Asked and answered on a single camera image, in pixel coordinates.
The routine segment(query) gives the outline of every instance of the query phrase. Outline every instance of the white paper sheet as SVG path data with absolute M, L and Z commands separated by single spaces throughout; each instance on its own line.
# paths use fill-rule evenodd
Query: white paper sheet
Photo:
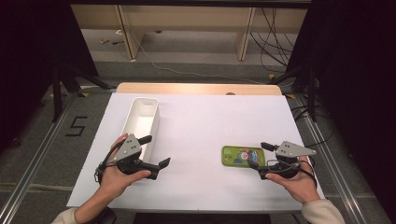
M 249 168 L 221 163 L 223 146 L 260 147 L 287 140 L 303 145 L 284 96 L 114 93 L 67 206 L 80 206 L 98 188 L 94 170 L 119 137 L 134 98 L 159 100 L 160 124 L 151 163 L 170 157 L 157 180 L 133 183 L 110 207 L 136 211 L 295 211 L 283 187 Z M 267 160 L 275 158 L 265 152 Z

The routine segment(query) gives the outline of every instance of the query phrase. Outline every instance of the cable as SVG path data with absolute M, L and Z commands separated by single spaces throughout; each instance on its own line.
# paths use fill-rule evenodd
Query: cable
M 134 40 L 136 41 L 136 43 L 138 43 L 139 47 L 142 49 L 143 53 L 146 54 L 146 55 L 148 56 L 149 62 L 150 62 L 155 68 L 158 68 L 158 69 L 161 69 L 161 70 L 170 71 L 170 72 L 177 73 L 177 74 L 182 74 L 182 75 L 193 75 L 193 76 L 198 76 L 198 77 L 222 77 L 222 78 L 231 79 L 231 80 L 247 81 L 247 82 L 252 82 L 252 83 L 256 83 L 256 84 L 265 84 L 265 83 L 262 83 L 262 82 L 254 81 L 254 80 L 251 80 L 251 79 L 245 79 L 245 78 L 225 77 L 225 76 L 220 76 L 220 75 L 205 76 L 205 75 L 201 75 L 201 74 L 198 74 L 198 73 L 179 72 L 179 71 L 173 70 L 173 69 L 171 69 L 171 68 L 160 67 L 160 66 L 156 65 L 156 64 L 150 59 L 149 55 L 146 53 L 145 49 L 142 47 L 142 45 L 140 44 L 140 42 L 137 40 L 136 36 L 134 35 L 134 32 L 131 32 L 131 34 L 132 34 L 132 36 L 134 37 Z
M 102 182 L 102 176 L 103 173 L 105 172 L 105 169 L 107 168 L 107 162 L 108 158 L 111 156 L 111 154 L 119 147 L 122 146 L 122 144 L 125 142 L 125 139 L 118 142 L 114 147 L 110 149 L 110 151 L 107 153 L 105 159 L 99 164 L 99 166 L 96 168 L 95 173 L 94 173 L 94 178 L 95 181 L 98 182 L 99 184 Z
M 318 181 L 317 181 L 317 179 L 315 178 L 315 171 L 314 171 L 314 168 L 311 166 L 311 164 L 309 164 L 309 162 L 307 162 L 307 161 L 302 161 L 302 162 L 305 162 L 306 164 L 309 165 L 309 167 L 311 167 L 311 170 L 312 170 L 312 173 L 313 173 L 313 174 L 307 172 L 305 169 L 301 168 L 300 166 L 297 167 L 297 169 L 298 169 L 300 172 L 304 173 L 305 175 L 308 175 L 309 177 L 311 177 L 311 179 L 315 182 L 315 188 L 317 188 L 317 187 L 318 187 Z
M 265 14 L 264 8 L 262 8 L 262 14 L 263 14 L 265 20 L 267 21 L 268 27 L 270 28 L 270 34 L 272 33 L 274 38 L 275 38 L 275 40 L 276 40 L 276 45 L 278 46 L 278 52 L 279 52 L 280 57 L 282 58 L 282 61 L 284 61 L 284 59 L 282 57 L 282 53 L 280 52 L 280 49 L 282 49 L 283 54 L 289 60 L 289 58 L 286 56 L 286 53 L 283 50 L 282 46 L 280 45 L 280 43 L 279 43 L 279 41 L 277 39 L 277 36 L 276 36 L 276 27 L 275 27 L 276 8 L 273 8 L 273 22 L 272 22 L 272 25 L 268 21 L 268 18 L 267 18 L 266 14 Z
M 308 159 L 311 161 L 312 167 L 315 167 L 317 164 L 312 156 L 308 156 Z
M 287 64 L 281 62 L 278 58 L 276 58 L 276 57 L 275 57 L 274 55 L 272 55 L 270 52 L 268 52 L 268 50 L 266 50 L 265 48 L 263 48 L 263 47 L 259 44 L 259 42 L 256 40 L 256 38 L 254 38 L 254 36 L 253 36 L 252 33 L 250 33 L 250 35 L 251 35 L 251 37 L 253 37 L 254 42 L 256 42 L 256 44 L 257 44 L 258 46 L 260 46 L 260 48 L 261 48 L 266 54 L 268 54 L 268 56 L 270 56 L 272 59 L 274 59 L 274 60 L 277 61 L 278 63 L 280 63 L 280 64 L 282 64 L 282 65 L 284 65 L 284 66 L 288 66 Z
M 294 168 L 297 167 L 295 164 L 289 164 L 289 163 L 287 163 L 285 161 L 279 161 L 279 160 L 269 160 L 269 161 L 267 161 L 267 164 L 269 164 L 271 162 L 273 162 L 274 164 L 275 164 L 275 162 L 278 162 L 278 163 L 282 163 L 282 164 L 288 166 L 287 169 L 283 169 L 283 170 L 271 170 L 271 165 L 267 165 L 268 171 L 271 172 L 271 173 L 275 173 L 275 174 L 283 173 L 283 172 L 286 172 L 288 170 L 291 170 L 291 169 L 294 169 Z
M 273 47 L 273 48 L 275 48 L 275 49 L 280 49 L 280 47 L 278 47 L 278 46 L 275 46 L 275 45 L 272 45 L 272 44 L 270 44 L 270 43 L 268 43 L 268 36 L 269 36 L 269 34 L 268 34 L 268 36 L 267 36 L 267 40 L 264 40 L 263 38 L 262 38 L 262 36 L 260 35 L 260 33 L 257 33 L 257 35 L 259 36 L 259 38 L 265 43 L 265 45 L 269 45 L 269 46 L 271 46 L 271 47 Z M 289 50 L 289 49 L 283 49 L 283 50 L 285 50 L 285 51 L 287 51 L 287 52 L 289 52 L 289 53 L 291 53 L 291 50 Z
M 289 41 L 289 44 L 294 48 L 294 45 L 293 44 L 291 44 L 291 41 L 289 40 L 289 38 L 288 38 L 288 36 L 286 35 L 286 34 L 283 34 L 285 37 L 286 37 L 286 39 Z
M 298 116 L 296 118 L 294 118 L 294 122 L 301 119 L 302 118 L 302 114 L 305 113 L 306 111 L 308 111 L 308 109 L 303 110 L 302 112 L 300 112 L 300 114 L 298 114 Z
M 325 115 L 321 115 L 319 113 L 315 113 L 314 116 L 315 117 L 321 117 L 321 118 L 324 118 L 324 119 L 330 119 L 330 117 L 327 117 Z M 305 116 L 299 117 L 299 119 L 306 119 L 306 118 L 310 118 L 310 117 L 312 117 L 312 115 L 305 115 Z
M 309 167 L 311 168 L 312 175 L 315 175 L 315 171 L 314 171 L 314 167 L 313 167 L 313 165 L 309 164 L 309 162 L 307 162 L 307 161 L 301 161 L 301 162 L 304 162 L 304 163 L 308 164 L 308 165 L 309 165 Z
M 301 105 L 301 106 L 297 106 L 291 109 L 291 111 L 296 110 L 296 109 L 301 109 L 301 108 L 306 108 L 307 105 Z
M 292 84 L 294 84 L 294 81 L 293 82 L 291 82 L 291 83 L 289 83 L 289 84 L 286 84 L 286 85 L 284 85 L 284 86 L 279 86 L 279 85 L 277 85 L 278 87 L 288 87 L 288 86 L 291 86 Z
M 260 62 L 262 63 L 262 67 L 265 68 L 267 71 L 276 72 L 276 73 L 284 73 L 284 71 L 276 71 L 276 70 L 267 68 L 267 67 L 264 65 L 264 63 L 262 62 L 262 53 L 260 54 Z
M 295 214 L 291 214 L 294 217 L 294 220 L 298 223 L 301 224 L 300 220 L 297 218 Z
M 311 144 L 311 145 L 305 146 L 305 147 L 313 147 L 313 146 L 317 146 L 319 144 L 325 143 L 325 142 L 329 141 L 329 139 L 332 138 L 333 134 L 334 134 L 334 128 L 332 128 L 332 132 L 330 133 L 330 135 L 326 139 L 324 139 L 324 140 L 322 140 L 320 142 L 317 142 L 315 144 Z

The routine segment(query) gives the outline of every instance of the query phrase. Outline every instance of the black cable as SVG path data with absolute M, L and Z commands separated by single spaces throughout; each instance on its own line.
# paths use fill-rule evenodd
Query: black cable
M 301 224 L 300 220 L 297 218 L 295 214 L 291 214 L 294 217 L 294 220 L 298 223 Z
M 262 67 L 265 68 L 266 70 L 270 71 L 270 72 L 275 72 L 275 73 L 284 73 L 285 71 L 276 71 L 270 68 L 267 68 L 264 63 L 262 62 L 262 54 L 260 55 L 260 62 L 262 63 Z
M 119 148 L 119 147 L 121 147 L 122 146 L 122 144 L 125 142 L 125 140 L 122 140 L 122 141 L 120 141 L 120 142 L 118 142 L 116 145 L 114 145 L 114 147 L 112 147 L 111 149 L 110 149 L 110 151 L 107 153 L 107 155 L 106 155 L 106 157 L 105 157 L 105 159 L 99 164 L 99 166 L 96 168 L 96 170 L 95 170 L 95 174 L 93 175 L 94 177 L 95 177 L 95 181 L 96 182 L 101 182 L 102 181 L 102 175 L 103 175 L 103 173 L 105 172 L 105 169 L 108 167 L 106 164 L 107 164 L 107 161 L 108 161 L 108 158 L 110 157 L 110 155 L 117 149 L 117 148 Z
M 263 8 L 262 8 L 262 14 L 263 14 L 265 20 L 267 21 L 268 27 L 270 28 L 270 34 L 272 33 L 273 36 L 274 36 L 274 38 L 275 38 L 276 45 L 278 46 L 277 50 L 278 50 L 278 52 L 279 52 L 279 55 L 280 55 L 280 57 L 281 57 L 283 63 L 286 63 L 285 60 L 283 59 L 283 56 L 282 56 L 282 53 L 280 52 L 280 49 L 282 49 L 283 54 L 285 55 L 285 57 L 286 57 L 288 60 L 289 60 L 289 58 L 288 58 L 288 56 L 286 56 L 286 53 L 285 53 L 285 51 L 283 50 L 282 46 L 280 45 L 279 40 L 277 39 L 277 36 L 276 36 L 276 27 L 275 27 L 276 9 L 273 8 L 273 22 L 272 22 L 272 25 L 271 25 L 270 22 L 268 21 L 268 18 L 267 18 L 267 16 L 266 16 L 266 14 L 265 14 Z
M 278 46 L 275 46 L 275 45 L 272 45 L 272 44 L 270 44 L 270 43 L 268 43 L 268 36 L 267 36 L 267 40 L 264 40 L 263 38 L 262 38 L 262 36 L 260 35 L 260 33 L 257 33 L 257 35 L 259 36 L 259 38 L 266 44 L 266 45 L 269 45 L 269 46 L 271 46 L 271 47 L 273 47 L 273 48 L 275 48 L 275 49 L 279 49 L 279 47 Z M 291 53 L 291 50 L 289 50 L 289 49 L 283 49 L 283 50 L 285 50 L 285 51 L 287 51 L 287 52 L 289 52 L 289 53 Z
M 300 114 L 298 114 L 298 116 L 296 118 L 294 118 L 294 122 L 299 120 L 299 119 L 301 119 L 302 118 L 302 114 L 307 112 L 307 111 L 308 111 L 308 108 L 303 110 L 302 112 L 300 112 Z
M 276 26 L 275 26 L 275 18 L 276 18 L 276 8 L 273 8 L 273 23 L 272 23 L 272 31 L 273 31 L 273 35 L 276 41 L 276 45 L 280 48 L 282 48 L 282 46 L 280 45 L 279 41 L 277 40 L 277 36 L 276 36 Z M 283 59 L 282 53 L 280 52 L 280 49 L 277 49 L 277 52 L 279 52 L 280 58 L 282 59 L 283 63 L 286 63 L 285 60 Z M 288 57 L 286 56 L 285 51 L 282 50 L 282 52 L 284 53 L 286 59 L 288 59 Z
M 314 158 L 312 156 L 308 156 L 308 159 L 311 161 L 312 167 L 315 167 L 316 162 L 315 162 Z
M 270 35 L 271 35 L 271 33 L 269 32 L 268 35 L 267 35 L 267 38 L 265 38 L 264 45 L 262 46 L 263 48 L 265 48 L 265 45 L 268 44 L 268 38 L 270 37 Z
M 320 141 L 320 142 L 318 142 L 318 143 L 305 146 L 305 147 L 313 147 L 313 146 L 317 146 L 317 145 L 320 145 L 320 144 L 322 144 L 322 143 L 325 143 L 325 142 L 329 141 L 329 139 L 332 138 L 332 135 L 333 135 L 333 134 L 334 134 L 334 128 L 332 128 L 332 132 L 330 133 L 330 135 L 329 135 L 326 139 L 324 139 L 324 140 L 322 140 L 322 141 Z
M 324 119 L 331 119 L 329 116 L 322 115 L 322 114 L 319 114 L 319 113 L 315 113 L 314 116 L 316 116 L 316 117 L 321 117 L 321 118 L 324 118 Z M 311 117 L 311 115 L 307 115 L 307 116 L 301 117 L 300 119 L 310 118 L 310 117 Z
M 262 49 L 266 54 L 268 54 L 268 56 L 270 56 L 272 59 L 274 59 L 275 61 L 277 61 L 278 63 L 282 64 L 283 66 L 288 66 L 285 63 L 282 63 L 278 58 L 276 58 L 274 55 L 272 55 L 270 52 L 268 52 L 268 50 L 266 50 L 265 48 L 263 48 L 260 43 L 256 40 L 256 38 L 253 36 L 252 33 L 250 33 L 251 37 L 253 37 L 254 42 L 256 42 L 256 44 L 260 47 L 260 49 Z
M 288 36 L 286 35 L 286 34 L 283 34 L 285 37 L 286 37 L 286 39 L 289 41 L 289 44 L 294 48 L 294 45 L 293 44 L 291 44 L 291 41 L 289 40 L 289 38 L 288 38 Z
M 306 108 L 308 107 L 308 105 L 301 105 L 301 106 L 297 106 L 292 108 L 290 111 L 296 110 L 296 109 L 302 109 L 302 108 Z M 324 107 L 323 105 L 315 105 L 315 108 L 323 108 L 326 109 L 326 107 Z
M 297 167 L 297 169 L 298 169 L 300 172 L 304 173 L 305 175 L 308 175 L 309 177 L 311 177 L 311 179 L 312 179 L 312 180 L 314 181 L 314 183 L 315 183 L 315 188 L 317 188 L 317 187 L 318 187 L 318 181 L 317 181 L 317 179 L 315 178 L 315 171 L 314 171 L 314 168 L 313 168 L 313 167 L 311 166 L 311 164 L 309 164 L 309 162 L 307 162 L 307 161 L 301 161 L 301 162 L 305 162 L 306 164 L 308 164 L 309 167 L 311 167 L 311 170 L 312 170 L 312 173 L 313 173 L 313 174 L 307 172 L 305 169 L 303 169 L 303 168 L 301 168 L 301 167 Z
M 296 168 L 296 165 L 295 164 L 290 164 L 290 163 L 287 163 L 287 162 L 285 162 L 285 161 L 280 161 L 280 160 L 269 160 L 269 161 L 267 161 L 267 164 L 268 163 L 271 163 L 271 162 L 278 162 L 278 163 L 282 163 L 282 164 L 284 164 L 284 165 L 287 165 L 287 166 L 289 166 L 287 169 L 283 169 L 283 170 L 271 170 L 271 165 L 268 165 L 267 167 L 268 167 L 268 170 L 269 170 L 269 172 L 271 172 L 271 173 L 274 173 L 274 174 L 279 174 L 279 173 L 283 173 L 283 172 L 286 172 L 286 171 L 288 171 L 288 170 L 291 170 L 291 169 L 294 169 L 294 168 Z
M 293 110 L 295 110 L 295 111 L 292 113 L 293 118 L 296 116 L 296 113 L 297 113 L 298 109 L 303 109 L 303 108 L 307 108 L 307 107 L 308 107 L 308 105 L 302 105 L 302 106 L 297 106 L 297 107 L 292 108 L 292 109 L 290 110 L 290 112 L 293 112 Z

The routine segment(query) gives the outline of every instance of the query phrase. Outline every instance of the aluminum rail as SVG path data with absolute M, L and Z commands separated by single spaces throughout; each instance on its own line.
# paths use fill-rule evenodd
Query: aluminum rail
M 304 105 L 304 98 L 301 95 L 297 96 L 298 104 Z M 312 136 L 315 139 L 316 143 L 322 142 L 325 140 L 323 134 L 320 131 L 318 125 L 312 121 L 312 119 L 307 118 L 304 119 L 305 123 L 308 126 L 309 131 L 311 132 Z M 359 206 L 358 201 L 356 200 L 355 196 L 352 193 L 349 185 L 347 184 L 344 176 L 340 168 L 337 165 L 332 153 L 326 142 L 318 144 L 319 149 L 317 150 L 319 154 L 322 156 L 326 167 L 332 177 L 332 181 L 334 182 L 335 186 L 338 189 L 341 199 L 343 200 L 346 210 L 349 213 L 349 216 L 353 223 L 361 224 L 361 223 L 368 223 L 366 218 L 364 217 L 361 207 Z
M 12 218 L 14 218 L 15 214 L 21 202 L 26 194 L 26 191 L 29 189 L 30 184 L 35 178 L 43 160 L 46 158 L 48 151 L 56 137 L 56 134 L 59 131 L 60 126 L 64 123 L 65 115 L 67 114 L 70 105 L 76 100 L 76 93 L 69 93 L 64 102 L 64 111 L 58 118 L 56 122 L 53 122 L 47 132 L 44 140 L 41 142 L 37 152 L 33 156 L 29 166 L 27 167 L 25 173 L 23 174 L 20 182 L 17 184 L 15 189 L 12 191 L 11 196 L 6 201 L 3 206 L 0 214 L 0 223 L 8 224 L 11 222 Z

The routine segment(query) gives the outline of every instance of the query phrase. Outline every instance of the white plastic container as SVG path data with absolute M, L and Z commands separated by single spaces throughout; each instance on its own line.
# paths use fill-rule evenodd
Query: white plastic container
M 152 136 L 151 142 L 142 146 L 142 154 L 139 159 L 144 162 L 149 162 L 151 157 L 159 121 L 160 110 L 157 99 L 134 99 L 121 134 L 133 133 L 136 138 L 141 138 L 147 135 Z

